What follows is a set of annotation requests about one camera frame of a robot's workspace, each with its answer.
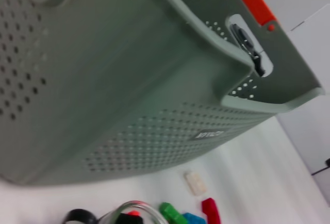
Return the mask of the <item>glass teacup black sleeve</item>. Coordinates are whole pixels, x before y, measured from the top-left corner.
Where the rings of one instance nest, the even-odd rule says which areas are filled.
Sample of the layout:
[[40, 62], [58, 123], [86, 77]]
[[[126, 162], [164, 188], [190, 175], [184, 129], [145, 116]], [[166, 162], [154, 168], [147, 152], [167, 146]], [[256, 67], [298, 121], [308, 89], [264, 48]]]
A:
[[99, 219], [85, 209], [73, 209], [65, 215], [61, 224], [144, 224], [142, 217], [124, 213], [128, 209], [143, 210], [149, 214], [154, 224], [168, 224], [158, 210], [150, 204], [138, 200], [125, 202]]

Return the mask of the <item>grey-green perforated storage bin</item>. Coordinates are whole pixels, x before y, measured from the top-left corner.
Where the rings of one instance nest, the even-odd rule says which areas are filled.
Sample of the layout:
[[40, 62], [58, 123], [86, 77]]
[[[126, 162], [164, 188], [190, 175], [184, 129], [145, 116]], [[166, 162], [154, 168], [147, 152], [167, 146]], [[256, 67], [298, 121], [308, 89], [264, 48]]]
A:
[[0, 0], [0, 179], [48, 186], [166, 169], [323, 95], [272, 24], [242, 0]]

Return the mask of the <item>cream long building brick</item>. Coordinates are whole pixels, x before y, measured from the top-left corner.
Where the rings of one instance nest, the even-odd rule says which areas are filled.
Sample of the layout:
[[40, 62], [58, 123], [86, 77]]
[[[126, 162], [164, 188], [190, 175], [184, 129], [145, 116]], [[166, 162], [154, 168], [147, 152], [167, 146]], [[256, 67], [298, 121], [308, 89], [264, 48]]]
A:
[[194, 196], [201, 196], [207, 192], [207, 187], [198, 173], [185, 172], [184, 178]]

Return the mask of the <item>glass pitcher black lid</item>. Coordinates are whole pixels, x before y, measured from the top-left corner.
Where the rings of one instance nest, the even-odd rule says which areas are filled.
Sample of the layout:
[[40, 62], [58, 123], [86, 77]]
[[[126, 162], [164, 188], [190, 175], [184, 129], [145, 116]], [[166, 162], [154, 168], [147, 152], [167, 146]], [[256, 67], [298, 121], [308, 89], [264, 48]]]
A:
[[250, 56], [258, 76], [264, 76], [266, 71], [264, 70], [261, 63], [262, 56], [255, 50], [252, 39], [249, 37], [246, 31], [237, 24], [231, 24], [230, 30], [233, 33], [234, 38], [238, 42], [239, 46]]

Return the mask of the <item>long green building brick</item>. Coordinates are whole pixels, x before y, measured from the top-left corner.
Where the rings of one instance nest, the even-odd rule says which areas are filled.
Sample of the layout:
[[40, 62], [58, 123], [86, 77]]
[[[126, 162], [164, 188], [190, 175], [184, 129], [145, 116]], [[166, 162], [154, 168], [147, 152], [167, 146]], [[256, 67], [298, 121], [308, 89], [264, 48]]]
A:
[[187, 219], [170, 203], [161, 203], [159, 211], [169, 224], [188, 224]]

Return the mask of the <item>dark red curved brick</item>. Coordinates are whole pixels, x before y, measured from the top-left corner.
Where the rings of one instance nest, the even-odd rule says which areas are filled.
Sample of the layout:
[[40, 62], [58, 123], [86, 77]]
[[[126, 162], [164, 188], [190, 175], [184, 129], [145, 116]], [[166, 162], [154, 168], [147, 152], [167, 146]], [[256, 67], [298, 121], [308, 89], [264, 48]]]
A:
[[216, 202], [213, 198], [207, 198], [202, 201], [202, 212], [207, 217], [207, 224], [222, 224]]

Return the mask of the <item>blue square building plate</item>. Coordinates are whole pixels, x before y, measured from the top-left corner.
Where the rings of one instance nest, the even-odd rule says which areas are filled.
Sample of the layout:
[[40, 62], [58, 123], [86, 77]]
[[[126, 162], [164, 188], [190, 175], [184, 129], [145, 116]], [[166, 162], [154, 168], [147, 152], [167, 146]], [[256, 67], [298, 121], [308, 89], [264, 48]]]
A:
[[187, 220], [188, 224], [206, 224], [204, 218], [191, 213], [184, 213], [183, 217]]

